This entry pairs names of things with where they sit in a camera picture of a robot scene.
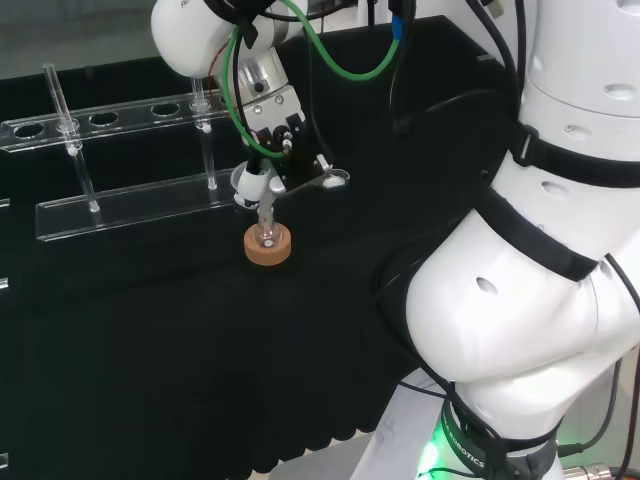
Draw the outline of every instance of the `black table surface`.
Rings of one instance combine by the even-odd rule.
[[[387,27],[323,36],[336,61],[365,71]],[[307,108],[302,39],[279,48]],[[444,18],[418,22],[402,84],[417,114],[394,136],[392,69],[369,83],[336,77],[316,58],[318,123],[350,187],[308,189],[276,204],[293,254],[250,265],[242,236],[254,215],[234,208],[42,243],[34,205],[80,193],[64,149],[0,156],[0,453],[18,480],[224,479],[371,431],[415,365],[377,318],[371,275],[412,232],[468,211],[481,173],[506,150],[508,117],[481,95],[429,115],[503,72]],[[189,91],[158,59],[60,74],[71,109]],[[49,113],[42,76],[0,82],[0,120]],[[202,171],[192,125],[85,143],[96,190]],[[215,132],[218,168],[245,152],[233,127]],[[438,231],[412,255],[428,255]],[[403,315],[406,281],[388,293]]]

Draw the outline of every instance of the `clear acrylic rack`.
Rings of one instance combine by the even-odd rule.
[[[192,79],[192,92],[170,97],[69,111],[55,67],[44,73],[56,113],[0,124],[0,150],[9,153],[59,146],[76,169],[83,195],[36,205],[36,237],[59,240],[111,228],[232,205],[231,170],[216,172],[212,122],[227,115],[218,91],[204,91]],[[83,142],[143,130],[193,123],[200,136],[204,172],[105,192],[95,192]]]

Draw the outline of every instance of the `green cable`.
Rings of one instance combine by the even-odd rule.
[[[315,45],[316,49],[318,50],[318,53],[320,54],[322,59],[326,62],[326,64],[335,73],[337,73],[341,77],[346,78],[347,80],[351,80],[354,82],[364,82],[366,80],[371,80],[372,78],[377,77],[384,71],[385,68],[389,66],[389,64],[391,63],[391,60],[393,60],[393,57],[396,54],[396,51],[398,50],[398,46],[400,45],[400,40],[394,39],[393,42],[391,42],[391,47],[389,47],[387,56],[384,57],[384,59],[382,60],[382,63],[380,63],[380,65],[378,65],[375,69],[371,70],[369,73],[347,72],[344,68],[338,65],[333,58],[331,58],[331,55],[329,55],[329,52],[327,52],[327,50],[324,48],[324,45],[322,45],[322,41],[320,40],[316,32],[313,30],[313,27],[309,23],[309,20],[307,19],[306,15],[302,13],[302,11],[298,8],[298,6],[295,3],[293,3],[291,0],[280,0],[280,1],[284,3],[293,13],[295,13],[298,19],[300,19],[300,21],[302,22],[302,25],[304,26],[304,29],[307,31],[307,33],[311,37],[313,44]]]
[[[229,111],[229,115],[231,116],[231,120],[233,121],[233,124],[236,126],[236,128],[240,132],[240,135],[242,135],[244,139],[249,143],[249,145],[251,145],[253,148],[255,148],[258,152],[260,152],[266,157],[282,158],[284,157],[284,153],[272,152],[271,150],[267,150],[266,148],[264,148],[262,145],[260,145],[258,142],[254,140],[253,136],[244,129],[242,122],[238,118],[236,109],[233,108],[233,101],[231,100],[231,93],[229,92],[229,63],[231,61],[231,53],[233,52],[237,39],[238,39],[238,27],[236,27],[233,30],[233,33],[231,34],[231,38],[229,39],[229,45],[227,46],[227,52],[225,53],[225,56],[224,56],[224,71],[222,73],[223,75],[222,78],[224,80],[222,82],[222,95],[224,96],[224,101],[227,105],[227,110]]]
[[[375,69],[371,70],[370,72],[368,73],[348,72],[344,68],[342,68],[340,65],[338,65],[333,58],[331,58],[331,55],[329,55],[329,52],[327,52],[327,50],[324,48],[324,45],[322,45],[322,41],[320,40],[315,30],[311,26],[311,23],[309,23],[309,20],[307,19],[306,15],[302,13],[302,11],[298,8],[298,6],[295,3],[293,3],[291,0],[280,0],[280,1],[285,6],[287,6],[291,11],[293,11],[293,13],[295,13],[295,15],[300,19],[300,21],[302,22],[302,25],[304,26],[304,29],[307,31],[307,34],[311,38],[313,44],[318,50],[318,53],[320,54],[322,59],[325,61],[325,63],[335,73],[337,73],[343,78],[346,78],[347,80],[351,80],[353,82],[364,82],[377,77],[389,66],[389,64],[393,60],[393,57],[395,56],[398,50],[398,46],[400,45],[400,40],[394,39],[393,42],[391,42],[391,46],[389,47],[389,51],[387,52],[387,55],[384,57],[380,65],[378,65]],[[229,78],[229,64],[231,62],[231,53],[233,52],[236,41],[238,39],[238,31],[239,31],[238,27],[236,27],[233,30],[233,33],[231,34],[231,38],[229,39],[229,45],[227,46],[227,51],[224,57],[223,78],[225,79],[225,81],[222,82],[222,95],[224,97],[224,101],[227,105],[227,109],[229,111],[229,115],[231,116],[231,120],[233,121],[233,124],[240,132],[240,135],[242,135],[242,137],[247,141],[247,143],[249,143],[250,146],[255,148],[258,152],[260,152],[266,157],[282,158],[285,156],[284,153],[272,152],[271,150],[267,150],[266,148],[264,148],[262,145],[260,145],[258,142],[255,141],[253,136],[244,129],[244,126],[242,125],[242,122],[238,118],[235,108],[233,108],[233,101],[231,100],[231,93],[229,92],[228,78]]]

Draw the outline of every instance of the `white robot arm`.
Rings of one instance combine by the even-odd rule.
[[[296,3],[306,10],[305,0]],[[640,3],[540,0],[538,17],[520,112],[531,134],[514,150],[516,158],[507,154],[492,191],[515,212],[511,220],[533,225],[556,249],[593,268],[579,278],[550,270],[528,254],[526,241],[509,238],[508,227],[474,210],[422,266],[407,298],[408,326],[422,358],[456,382],[479,419],[522,445],[551,438],[545,436],[576,397],[640,342],[636,305],[603,260],[613,252],[640,285],[640,234],[634,236],[640,216],[632,207],[640,203]],[[271,47],[299,26],[285,31],[262,17],[254,25],[258,40],[240,53],[241,97],[251,128],[273,131],[291,111],[304,120],[295,92],[293,101],[285,100],[291,111],[255,114],[274,108],[272,95],[290,88]],[[234,28],[204,0],[159,0],[152,26],[169,65],[198,78],[208,74]],[[265,71],[268,78],[261,77]],[[219,67],[214,72],[229,82]],[[268,89],[256,92],[261,80]],[[542,149],[553,153],[550,164],[524,161]],[[554,163],[558,155],[569,163]],[[241,196],[263,199],[270,177],[243,178]],[[500,223],[501,215],[494,217]],[[544,245],[537,250],[545,256]],[[543,442],[509,457],[544,448]],[[444,456],[465,468],[453,449]],[[546,480],[564,478],[554,458],[543,472]]]

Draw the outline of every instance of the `cable connector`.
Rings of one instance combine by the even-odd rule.
[[[558,446],[558,457],[564,458],[569,457],[571,455],[577,455],[578,453],[584,452],[585,448],[582,443],[572,443],[570,445],[559,445]]]
[[[404,20],[402,19],[402,17],[393,15],[393,17],[391,18],[391,31],[393,32],[394,40],[402,40],[402,37],[404,35]]]
[[[504,0],[482,0],[482,6],[489,9],[494,20],[504,15]]]

